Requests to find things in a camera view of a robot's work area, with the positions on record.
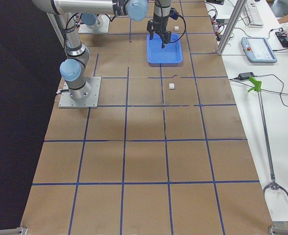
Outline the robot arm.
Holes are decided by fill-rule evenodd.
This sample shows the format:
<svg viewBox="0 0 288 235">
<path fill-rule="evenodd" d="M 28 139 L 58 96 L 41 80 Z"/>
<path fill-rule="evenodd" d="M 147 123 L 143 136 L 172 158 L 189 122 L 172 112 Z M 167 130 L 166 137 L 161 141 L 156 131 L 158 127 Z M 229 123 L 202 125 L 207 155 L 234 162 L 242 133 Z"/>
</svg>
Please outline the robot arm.
<svg viewBox="0 0 288 235">
<path fill-rule="evenodd" d="M 33 3 L 43 12 L 53 14 L 56 19 L 67 56 L 67 60 L 60 65 L 60 73 L 69 88 L 70 98 L 76 101 L 86 100 L 91 95 L 92 85 L 84 77 L 89 51 L 79 38 L 75 13 L 113 14 L 141 21 L 148 12 L 146 0 L 34 0 Z"/>
<path fill-rule="evenodd" d="M 92 8 L 88 10 L 84 7 L 82 14 L 113 14 L 114 17 L 129 16 L 134 21 L 141 21 L 147 16 L 148 1 L 147 0 L 111 0 L 108 5 L 109 9 Z M 174 8 L 171 7 L 169 0 L 156 0 L 154 2 L 153 18 L 147 22 L 146 30 L 149 32 L 149 39 L 153 39 L 153 35 L 157 34 L 162 41 L 162 48 L 171 43 L 171 32 L 167 30 L 168 19 L 176 14 Z"/>
</svg>

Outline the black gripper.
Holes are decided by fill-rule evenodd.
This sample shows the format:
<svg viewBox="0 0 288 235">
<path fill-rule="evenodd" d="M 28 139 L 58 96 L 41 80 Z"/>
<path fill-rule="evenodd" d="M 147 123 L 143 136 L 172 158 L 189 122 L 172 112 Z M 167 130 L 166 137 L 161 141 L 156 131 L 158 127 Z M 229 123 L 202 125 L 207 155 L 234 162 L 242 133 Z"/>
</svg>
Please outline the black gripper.
<svg viewBox="0 0 288 235">
<path fill-rule="evenodd" d="M 162 48 L 171 41 L 171 32 L 167 31 L 168 18 L 169 16 L 153 16 L 153 19 L 147 22 L 146 29 L 149 32 L 149 39 L 153 39 L 154 33 L 159 35 L 162 40 Z"/>
</svg>

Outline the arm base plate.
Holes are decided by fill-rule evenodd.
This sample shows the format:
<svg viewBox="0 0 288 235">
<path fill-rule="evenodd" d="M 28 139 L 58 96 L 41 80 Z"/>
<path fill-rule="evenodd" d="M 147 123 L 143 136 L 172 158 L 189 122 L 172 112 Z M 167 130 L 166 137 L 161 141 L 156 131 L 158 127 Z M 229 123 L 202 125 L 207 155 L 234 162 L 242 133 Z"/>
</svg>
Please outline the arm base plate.
<svg viewBox="0 0 288 235">
<path fill-rule="evenodd" d="M 59 100 L 59 108 L 97 108 L 99 92 L 101 87 L 101 77 L 85 77 L 85 86 L 79 90 L 69 89 L 67 83 L 64 84 Z"/>
<path fill-rule="evenodd" d="M 79 26 L 79 34 L 107 34 L 110 20 L 106 15 L 83 13 Z"/>
</svg>

